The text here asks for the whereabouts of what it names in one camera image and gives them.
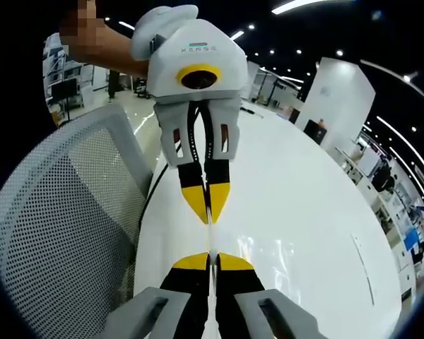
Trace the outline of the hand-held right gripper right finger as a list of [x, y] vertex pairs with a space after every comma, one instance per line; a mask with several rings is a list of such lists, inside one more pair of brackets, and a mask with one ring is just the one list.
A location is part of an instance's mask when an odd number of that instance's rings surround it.
[[323, 338], [316, 318], [277, 289], [265, 289], [243, 258], [216, 258], [216, 321], [222, 338]]

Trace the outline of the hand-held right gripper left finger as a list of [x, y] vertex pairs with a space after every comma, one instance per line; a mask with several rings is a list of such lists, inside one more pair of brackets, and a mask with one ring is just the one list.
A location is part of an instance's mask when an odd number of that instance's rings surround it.
[[147, 287], [107, 317], [103, 338], [201, 338], [208, 318], [210, 255], [180, 259], [159, 288]]

